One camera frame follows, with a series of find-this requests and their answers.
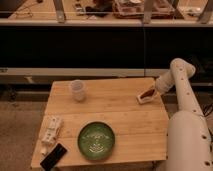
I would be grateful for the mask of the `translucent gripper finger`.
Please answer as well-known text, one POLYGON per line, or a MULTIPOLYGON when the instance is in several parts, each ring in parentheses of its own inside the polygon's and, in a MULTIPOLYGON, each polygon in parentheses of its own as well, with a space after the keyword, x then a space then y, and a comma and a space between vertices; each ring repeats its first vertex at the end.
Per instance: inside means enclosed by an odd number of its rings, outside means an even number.
POLYGON ((154 98, 157 94, 157 90, 155 86, 151 86, 148 90, 144 91, 143 94, 141 95, 142 99, 148 98, 154 98))

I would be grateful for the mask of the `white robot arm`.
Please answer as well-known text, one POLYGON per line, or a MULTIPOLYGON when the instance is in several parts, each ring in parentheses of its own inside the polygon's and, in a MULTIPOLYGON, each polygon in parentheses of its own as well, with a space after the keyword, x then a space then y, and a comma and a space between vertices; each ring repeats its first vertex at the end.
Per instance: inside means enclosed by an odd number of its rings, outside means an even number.
POLYGON ((170 69, 137 96, 140 104, 149 103, 157 94, 176 88, 178 111, 168 123, 166 171, 213 171, 211 135, 189 82, 195 72, 194 65, 175 58, 170 69))

